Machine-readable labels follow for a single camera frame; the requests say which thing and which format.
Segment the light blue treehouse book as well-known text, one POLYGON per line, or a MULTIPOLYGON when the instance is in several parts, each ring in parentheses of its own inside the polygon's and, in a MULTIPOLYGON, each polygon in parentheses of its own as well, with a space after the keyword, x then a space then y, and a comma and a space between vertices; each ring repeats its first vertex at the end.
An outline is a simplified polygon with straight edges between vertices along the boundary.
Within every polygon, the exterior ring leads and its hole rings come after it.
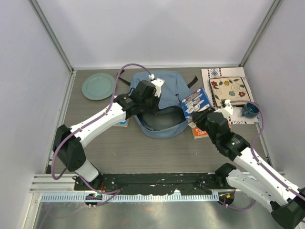
POLYGON ((124 120, 122 122, 116 123, 115 126, 119 126, 119 127, 127 127, 129 123, 129 120, 124 120))

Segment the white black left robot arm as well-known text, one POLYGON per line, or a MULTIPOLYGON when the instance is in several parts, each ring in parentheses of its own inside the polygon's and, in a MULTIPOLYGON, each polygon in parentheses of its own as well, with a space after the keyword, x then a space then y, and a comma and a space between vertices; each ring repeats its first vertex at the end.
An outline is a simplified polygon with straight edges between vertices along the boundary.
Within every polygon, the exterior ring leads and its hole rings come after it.
POLYGON ((102 111, 87 120, 67 127, 58 127, 53 144, 53 159, 59 158, 70 172, 74 172, 90 190, 102 186, 102 174, 87 159, 84 149, 98 135, 141 112, 154 113, 158 109, 164 80, 156 78, 140 81, 130 94, 116 96, 102 111))

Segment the light blue student backpack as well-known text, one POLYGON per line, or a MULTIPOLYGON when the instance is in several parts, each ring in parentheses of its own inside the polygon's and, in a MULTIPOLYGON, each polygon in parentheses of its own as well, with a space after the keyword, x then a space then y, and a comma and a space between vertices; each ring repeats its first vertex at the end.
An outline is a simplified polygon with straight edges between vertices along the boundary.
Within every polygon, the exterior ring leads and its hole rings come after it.
POLYGON ((187 83, 176 71, 152 71, 156 78, 165 80, 158 110, 153 114, 142 112, 134 116, 145 135, 155 139, 169 139, 181 134, 188 126, 181 101, 188 97, 190 88, 198 81, 195 76, 187 83))

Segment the orange treehouse book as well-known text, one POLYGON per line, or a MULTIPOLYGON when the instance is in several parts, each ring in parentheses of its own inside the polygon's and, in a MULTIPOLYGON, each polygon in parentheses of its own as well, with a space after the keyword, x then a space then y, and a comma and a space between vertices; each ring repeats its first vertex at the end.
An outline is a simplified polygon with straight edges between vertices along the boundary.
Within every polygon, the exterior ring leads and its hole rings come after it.
POLYGON ((198 128, 195 124, 191 123, 189 127, 191 128, 194 139, 208 137, 208 133, 198 128))

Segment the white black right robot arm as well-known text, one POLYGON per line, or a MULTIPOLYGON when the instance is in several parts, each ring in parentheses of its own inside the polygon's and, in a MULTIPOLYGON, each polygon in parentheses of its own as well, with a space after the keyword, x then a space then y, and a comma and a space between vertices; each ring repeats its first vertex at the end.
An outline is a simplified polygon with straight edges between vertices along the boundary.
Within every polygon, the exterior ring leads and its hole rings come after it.
POLYGON ((293 184, 251 148, 242 136, 231 131, 222 113, 207 110, 194 112, 193 122, 208 133, 217 150, 246 169, 248 177, 226 163, 215 176, 220 188, 234 187, 264 206, 284 229, 294 229, 305 219, 305 190, 293 184))

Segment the dark blue treehouse book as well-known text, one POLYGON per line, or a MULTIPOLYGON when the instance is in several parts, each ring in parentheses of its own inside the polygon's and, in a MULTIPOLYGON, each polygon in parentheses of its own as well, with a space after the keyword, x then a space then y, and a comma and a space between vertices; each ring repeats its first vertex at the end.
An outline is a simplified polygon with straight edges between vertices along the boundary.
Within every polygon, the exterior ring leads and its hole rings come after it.
POLYGON ((205 90, 201 87, 186 98, 182 99, 181 106, 185 119, 190 123, 193 120, 192 114, 194 112, 204 111, 211 107, 212 104, 210 103, 205 90))

